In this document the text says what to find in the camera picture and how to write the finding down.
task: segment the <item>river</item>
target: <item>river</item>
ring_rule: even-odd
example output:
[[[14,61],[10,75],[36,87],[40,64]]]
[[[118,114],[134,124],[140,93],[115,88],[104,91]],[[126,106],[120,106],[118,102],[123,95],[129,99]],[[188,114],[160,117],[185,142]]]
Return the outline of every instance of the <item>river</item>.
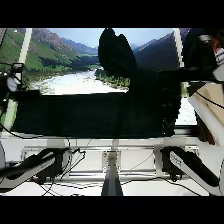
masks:
[[[34,83],[35,89],[41,89],[43,94],[91,94],[126,92],[127,90],[114,89],[99,80],[96,80],[95,70],[76,74],[57,76],[42,82]],[[186,98],[181,100],[180,114],[176,125],[196,125],[194,109]]]

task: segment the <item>water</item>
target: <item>water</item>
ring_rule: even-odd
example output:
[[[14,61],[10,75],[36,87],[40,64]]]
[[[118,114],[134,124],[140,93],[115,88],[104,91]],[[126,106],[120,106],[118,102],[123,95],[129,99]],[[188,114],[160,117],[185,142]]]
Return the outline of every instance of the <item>water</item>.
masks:
[[[57,76],[34,84],[34,88],[42,90],[43,94],[91,94],[126,92],[127,90],[114,89],[99,80],[96,80],[95,70],[76,74]],[[181,100],[181,108],[176,125],[196,125],[194,109],[186,98]]]

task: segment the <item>sky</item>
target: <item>sky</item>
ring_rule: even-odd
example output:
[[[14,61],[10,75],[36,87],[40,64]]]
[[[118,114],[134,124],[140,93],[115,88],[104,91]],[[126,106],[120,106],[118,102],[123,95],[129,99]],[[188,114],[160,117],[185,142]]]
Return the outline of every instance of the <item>sky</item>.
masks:
[[[49,30],[76,43],[97,47],[104,28],[49,28]],[[171,33],[172,28],[114,28],[114,31],[116,35],[124,34],[129,43],[141,46],[152,39],[159,39]]]

